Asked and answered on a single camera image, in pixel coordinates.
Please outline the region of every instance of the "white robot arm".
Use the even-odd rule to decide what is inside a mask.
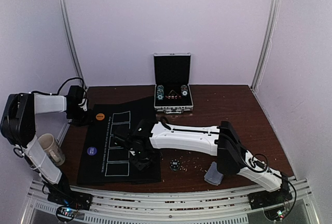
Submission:
[[[220,126],[188,127],[142,120],[132,132],[118,129],[114,135],[114,142],[131,151],[131,162],[140,170],[149,166],[153,149],[182,149],[217,156],[220,173],[244,176],[268,192],[283,186],[282,174],[252,155],[228,121]]]
[[[48,200],[79,209],[89,209],[92,195],[70,189],[67,177],[52,163],[39,144],[35,134],[35,115],[66,112],[72,124],[89,124],[92,118],[84,94],[80,86],[71,86],[66,96],[34,92],[11,94],[0,125],[2,135],[14,145],[15,154],[24,158],[31,169],[42,177],[50,191]]]
[[[217,156],[219,140],[219,127],[184,127],[179,125],[167,126],[166,128],[162,122],[158,122],[154,125],[150,137],[152,146],[156,149],[173,148],[181,150],[198,151],[209,154],[211,156]],[[255,162],[258,160],[254,158],[250,151],[245,151],[245,163],[252,169],[255,169]],[[280,189],[282,180],[274,176],[273,173],[281,176],[279,171],[269,168],[264,171],[264,168],[257,169],[260,173],[256,173],[250,170],[247,166],[240,169],[238,175],[244,176],[251,181],[263,186],[267,191],[273,192]]]

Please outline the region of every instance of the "orange circle sticker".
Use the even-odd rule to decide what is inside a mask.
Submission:
[[[95,118],[100,121],[100,120],[103,120],[105,118],[105,115],[104,114],[97,114]]]

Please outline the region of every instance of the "white backdrop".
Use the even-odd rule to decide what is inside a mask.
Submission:
[[[0,114],[11,93],[56,92],[75,76],[58,0],[0,0]],[[37,135],[58,137],[66,115],[39,115]],[[0,223],[18,223],[34,173],[0,134]]]
[[[66,0],[89,86],[153,84],[154,52],[191,52],[193,84],[251,84],[270,2]]]
[[[281,0],[259,86],[298,179],[307,178],[322,214],[332,208],[332,0]]]

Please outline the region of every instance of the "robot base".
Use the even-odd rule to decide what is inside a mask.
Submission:
[[[248,195],[251,209],[269,207],[291,200],[293,198],[289,191],[279,189],[275,192],[260,191]]]
[[[83,209],[89,210],[92,202],[92,195],[87,193],[81,193],[72,191],[71,196],[76,199],[67,201],[63,195],[60,194],[49,194],[47,200],[57,204],[65,205],[72,209]]]

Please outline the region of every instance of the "beige mug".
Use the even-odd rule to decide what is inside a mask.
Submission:
[[[64,163],[65,156],[60,149],[60,146],[54,136],[50,133],[43,134],[38,139],[41,147],[51,161],[56,165],[60,166]]]

